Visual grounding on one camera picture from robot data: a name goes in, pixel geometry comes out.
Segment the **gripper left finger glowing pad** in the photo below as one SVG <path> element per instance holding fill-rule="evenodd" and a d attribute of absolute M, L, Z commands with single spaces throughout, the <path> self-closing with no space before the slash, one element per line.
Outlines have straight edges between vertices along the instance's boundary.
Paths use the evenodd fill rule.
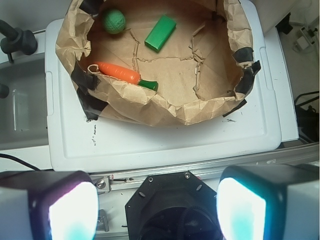
<path fill-rule="evenodd" d="M 4 171 L 0 174 L 2 240 L 92 240 L 98 192 L 84 171 Z"/>

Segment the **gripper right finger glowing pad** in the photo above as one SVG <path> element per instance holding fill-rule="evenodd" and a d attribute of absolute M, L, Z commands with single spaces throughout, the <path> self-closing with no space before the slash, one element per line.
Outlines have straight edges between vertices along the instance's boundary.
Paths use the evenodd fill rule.
<path fill-rule="evenodd" d="M 219 180 L 216 211 L 226 240 L 318 240 L 320 168 L 228 166 Z"/>

